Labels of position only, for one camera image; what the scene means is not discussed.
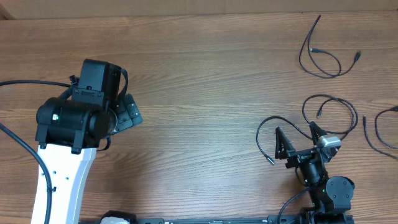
black wire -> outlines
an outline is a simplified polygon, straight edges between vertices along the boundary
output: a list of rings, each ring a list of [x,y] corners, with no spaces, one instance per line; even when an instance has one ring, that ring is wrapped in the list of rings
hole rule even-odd
[[[127,92],[127,86],[129,84],[129,77],[127,75],[126,69],[120,68],[119,70],[120,70],[120,73],[122,73],[122,75],[123,75],[123,77],[124,77],[124,79],[126,81],[125,84],[124,84],[123,89],[120,91],[120,93],[118,95],[118,102],[121,102],[124,99],[124,96],[126,95],[126,92]]]
[[[74,86],[67,88],[61,95],[59,96],[60,99],[67,100],[73,94]]]
[[[333,54],[327,52],[326,50],[311,49],[311,48],[310,48],[311,35],[312,35],[312,32],[313,32],[313,30],[314,30],[315,26],[317,25],[317,23],[318,23],[318,21],[319,21],[320,18],[321,18],[321,15],[318,16],[318,18],[316,19],[316,21],[315,21],[314,24],[312,25],[310,31],[308,32],[307,36],[305,37],[304,43],[303,43],[303,45],[301,46],[301,49],[300,49],[300,54],[299,54],[299,56],[298,56],[298,62],[300,63],[300,65],[301,65],[301,67],[303,68],[304,71],[306,71],[307,73],[309,73],[309,74],[311,74],[311,75],[315,75],[316,77],[320,77],[320,78],[335,78],[335,77],[338,77],[338,76],[345,75],[345,74],[347,74],[347,73],[354,67],[354,64],[359,60],[359,57],[361,56],[361,52],[358,51],[358,52],[356,53],[356,55],[355,55],[355,57],[354,57],[354,62],[352,63],[352,65],[349,67],[349,69],[347,69],[347,71],[345,71],[345,72],[342,73],[342,72],[341,72],[341,63],[340,63],[340,61],[337,59],[336,56],[334,56]],[[305,43],[306,43],[306,42],[307,42],[308,55],[310,56],[310,59],[311,59],[312,63],[319,69],[319,71],[321,71],[322,73],[324,73],[324,74],[327,75],[327,76],[322,76],[322,75],[319,75],[319,74],[310,72],[310,71],[307,70],[307,69],[304,67],[304,65],[302,64],[302,62],[301,62],[301,55],[302,55],[302,52],[303,52],[303,49],[304,49],[304,46],[305,46]],[[314,59],[313,59],[313,57],[312,57],[312,55],[311,55],[311,52],[313,52],[313,53],[323,53],[323,54],[327,54],[327,55],[329,55],[329,56],[332,56],[332,57],[336,60],[336,62],[338,63],[338,66],[339,66],[338,73],[337,73],[337,74],[330,74],[330,73],[324,71],[322,68],[320,68],[320,67],[318,66],[318,64],[314,61]]]
[[[297,180],[298,180],[298,181],[300,182],[300,184],[303,185],[304,187],[308,187],[308,185],[304,184],[304,183],[301,181],[301,179],[300,179],[300,177],[299,177],[299,173],[297,173],[297,168],[299,168],[299,167],[296,167],[296,168],[294,169],[294,172],[296,173]]]
[[[322,177],[319,179],[319,181],[316,184],[320,183],[324,178],[327,179],[327,175],[328,175],[328,172],[326,171],[325,163],[323,162],[323,158],[322,158],[321,151],[319,150],[319,148],[317,148],[317,152],[318,152],[318,156],[321,160],[321,164],[322,164]]]
[[[390,147],[390,148],[392,148],[392,149],[397,149],[396,146],[391,146],[391,145],[389,145],[388,143],[386,143],[384,140],[382,140],[381,135],[379,134],[379,131],[378,131],[378,128],[377,128],[377,119],[379,118],[380,115],[382,115],[383,113],[385,113],[385,112],[387,112],[387,111],[396,111],[396,107],[395,107],[395,108],[388,109],[388,110],[384,110],[384,111],[382,111],[382,112],[380,112],[380,113],[378,113],[378,114],[376,115],[376,118],[374,119],[374,125],[375,125],[375,128],[376,128],[376,135],[377,135],[377,138],[378,138],[384,145],[386,145],[386,146],[388,146],[388,147]],[[398,160],[398,157],[397,157],[397,156],[393,156],[393,155],[391,155],[391,154],[389,154],[389,153],[383,152],[383,151],[377,149],[377,148],[372,144],[371,140],[369,139],[369,135],[368,135],[367,124],[366,124],[366,116],[363,116],[363,128],[364,128],[364,131],[365,131],[365,138],[366,138],[366,140],[368,141],[368,144],[372,147],[372,149],[374,149],[374,150],[375,150],[376,152],[378,152],[378,153],[381,153],[381,154],[383,154],[383,155],[386,155],[386,156],[388,156],[388,157],[391,157],[391,158],[393,158],[393,159],[397,159],[397,160]]]
[[[97,150],[97,152],[108,150],[110,146],[111,146],[111,137],[107,137],[106,138],[106,146],[105,146],[105,148]]]
[[[22,83],[32,83],[32,84],[44,84],[44,85],[56,85],[63,87],[70,87],[69,84],[59,83],[59,82],[51,82],[51,81],[42,81],[42,80],[11,80],[0,82],[0,86],[11,85],[11,84],[22,84]]]
[[[317,118],[320,118],[321,113],[322,113],[323,106],[324,106],[327,102],[332,101],[332,100],[335,100],[335,101],[340,102],[341,104],[345,105],[345,106],[349,109],[349,111],[351,112],[351,126],[349,127],[349,129],[348,129],[347,131],[342,131],[342,132],[326,131],[327,133],[330,133],[330,134],[343,134],[343,136],[340,138],[340,140],[343,140],[345,137],[347,137],[347,135],[348,135],[348,134],[356,127],[356,125],[358,124],[358,112],[356,111],[355,106],[354,106],[352,103],[350,103],[348,100],[344,100],[344,99],[342,99],[342,98],[338,98],[338,97],[334,97],[334,96],[330,96],[330,95],[326,95],[326,94],[317,94],[317,95],[310,96],[310,97],[308,97],[307,99],[305,99],[305,101],[303,102],[303,106],[302,106],[302,114],[303,114],[303,117],[304,117],[305,121],[306,121],[308,124],[310,123],[310,121],[308,120],[307,116],[305,115],[305,104],[307,103],[308,100],[311,100],[312,98],[315,98],[315,97],[326,97],[326,98],[329,98],[329,99],[327,99],[325,102],[323,102],[323,103],[321,104],[321,107],[320,107],[319,110],[318,110],[318,116],[317,116]],[[275,165],[274,160],[273,160],[270,156],[268,156],[268,155],[264,152],[264,150],[262,150],[262,148],[261,148],[261,146],[260,146],[260,143],[259,143],[259,133],[260,133],[261,126],[262,126],[263,124],[265,124],[267,121],[272,120],[272,119],[281,119],[282,121],[286,121],[286,122],[288,122],[290,125],[292,125],[297,131],[299,131],[302,135],[304,135],[306,138],[308,138],[309,140],[312,140],[312,138],[311,138],[309,135],[305,134],[300,128],[298,128],[296,125],[294,125],[293,122],[289,121],[289,120],[286,119],[286,118],[283,118],[283,117],[281,117],[281,116],[270,116],[270,117],[266,118],[264,121],[262,121],[262,122],[260,123],[259,127],[257,128],[256,143],[257,143],[257,146],[258,146],[258,148],[260,149],[261,153],[264,155],[264,157],[267,158],[267,160],[268,160],[272,165]]]
[[[269,156],[262,150],[262,148],[261,148],[261,146],[260,146],[260,143],[259,143],[259,133],[260,133],[261,126],[262,126],[265,122],[267,122],[267,121],[269,121],[269,120],[271,120],[271,119],[281,119],[282,121],[286,121],[286,122],[288,122],[290,125],[292,125],[297,131],[299,131],[301,134],[303,134],[306,138],[308,138],[308,139],[310,139],[310,140],[312,140],[312,138],[311,138],[310,136],[308,136],[307,134],[305,134],[300,128],[298,128],[296,125],[294,125],[294,123],[292,123],[291,121],[289,121],[289,120],[286,119],[286,118],[283,118],[283,117],[281,117],[281,116],[270,116],[269,118],[266,118],[264,121],[261,122],[261,124],[260,124],[259,127],[257,128],[256,142],[257,142],[257,146],[259,147],[261,153],[267,158],[267,160],[268,160],[272,165],[275,165],[274,160],[273,160],[271,157],[269,157]]]
[[[383,140],[383,138],[381,137],[381,135],[380,135],[380,133],[379,133],[379,128],[378,128],[378,126],[377,126],[377,119],[379,118],[379,116],[382,115],[382,114],[385,113],[385,112],[388,112],[388,111],[396,111],[396,107],[391,108],[391,109],[388,109],[388,110],[384,110],[384,111],[378,113],[378,114],[376,115],[375,119],[374,119],[374,127],[376,128],[376,136],[377,136],[377,138],[380,140],[380,142],[382,142],[383,144],[385,144],[387,147],[390,147],[391,149],[398,149],[397,146],[391,146],[390,144],[386,143],[386,142]]]
[[[35,158],[37,163],[39,163],[39,166],[42,168],[43,174],[45,176],[45,181],[47,183],[47,208],[45,210],[44,224],[49,224],[50,215],[51,215],[51,205],[52,205],[52,190],[53,190],[49,170],[45,166],[45,163],[42,160],[42,158],[28,144],[26,144],[26,142],[24,142],[16,134],[14,134],[12,131],[6,128],[2,123],[0,123],[0,129],[4,131],[6,134],[8,134],[11,138],[13,138],[13,140],[18,142],[23,148],[25,148],[33,156],[33,158]]]
[[[341,103],[342,105],[346,106],[346,107],[349,109],[349,112],[351,113],[351,126],[347,129],[347,131],[340,131],[340,132],[337,132],[337,131],[327,131],[327,130],[324,130],[324,131],[326,131],[327,133],[330,133],[330,134],[344,134],[344,135],[340,138],[340,140],[343,140],[345,137],[347,137],[347,135],[348,135],[348,134],[356,127],[356,125],[358,124],[358,112],[356,111],[355,106],[354,106],[351,102],[349,102],[348,100],[344,100],[344,99],[342,99],[342,98],[338,98],[338,97],[334,97],[334,96],[330,96],[330,95],[326,95],[326,94],[317,94],[317,95],[310,96],[310,97],[308,97],[307,99],[305,99],[305,101],[304,101],[304,103],[303,103],[303,106],[302,106],[302,114],[303,114],[303,117],[304,117],[305,121],[306,121],[308,124],[310,123],[310,121],[308,120],[307,116],[305,115],[305,104],[307,103],[308,100],[311,100],[312,98],[315,98],[315,97],[326,97],[326,98],[329,98],[328,100],[326,100],[325,102],[323,102],[323,103],[321,104],[321,107],[320,107],[319,110],[318,110],[318,116],[317,116],[317,118],[320,118],[321,113],[322,113],[323,106],[324,106],[327,102],[332,101],[332,100],[335,100],[335,101]]]
[[[307,187],[306,189],[302,190],[300,193],[298,193],[297,195],[294,195],[291,199],[289,199],[284,206],[282,206],[282,208],[279,211],[278,214],[278,218],[277,218],[277,222],[278,224],[280,224],[280,217],[282,216],[282,213],[284,212],[285,208],[288,206],[288,204],[292,203],[294,200],[296,200],[297,198],[301,197],[302,195],[304,195],[305,193],[307,193],[309,190],[311,190],[313,187]]]

wood grain surface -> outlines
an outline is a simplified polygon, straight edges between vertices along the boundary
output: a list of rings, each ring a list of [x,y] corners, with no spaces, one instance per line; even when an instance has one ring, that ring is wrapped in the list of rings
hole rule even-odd
[[[0,81],[39,79],[68,82],[79,75],[85,58],[105,60],[129,72],[144,123],[118,134],[111,149],[99,152],[88,175],[81,218],[108,210],[138,217],[264,217],[276,214],[302,187],[284,161],[271,166],[255,143],[266,117],[280,115],[309,133],[301,114],[308,96],[324,93],[352,102],[358,127],[326,165],[331,176],[355,184],[352,210],[356,223],[398,222],[398,163],[373,151],[373,119],[398,105],[398,14],[396,12],[324,13],[312,46],[330,50],[346,69],[357,50],[362,57],[343,77],[324,80],[299,66],[302,42],[317,18],[314,13],[225,16],[112,17],[94,19],[0,21]],[[328,71],[336,62],[314,55]],[[308,55],[304,64],[314,70]],[[64,89],[9,85],[0,88],[0,120],[32,147],[37,108]],[[308,102],[315,115],[323,99]],[[349,111],[330,103],[317,120],[342,131]],[[380,118],[385,140],[398,144],[398,113]],[[296,149],[310,141],[281,121],[261,131],[260,142],[273,156],[275,127]],[[37,163],[0,133],[0,222],[30,223]],[[298,199],[286,213],[310,205]]]
[[[398,0],[0,0],[8,19],[381,11]]]

wire connector plug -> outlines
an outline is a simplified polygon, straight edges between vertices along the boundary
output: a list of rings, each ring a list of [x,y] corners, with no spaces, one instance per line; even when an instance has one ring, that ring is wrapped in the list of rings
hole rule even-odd
[[[274,160],[273,160],[271,157],[266,156],[266,158],[268,159],[268,161],[269,161],[273,166],[275,165],[275,162],[274,162]]]
[[[310,49],[310,51],[313,53],[321,53],[321,50],[319,49]]]
[[[319,108],[318,112],[317,112],[317,118],[321,118],[322,115],[322,108]]]
[[[361,57],[362,52],[359,50],[357,51],[357,53],[355,54],[354,57],[354,62],[357,62],[359,60],[359,58]]]

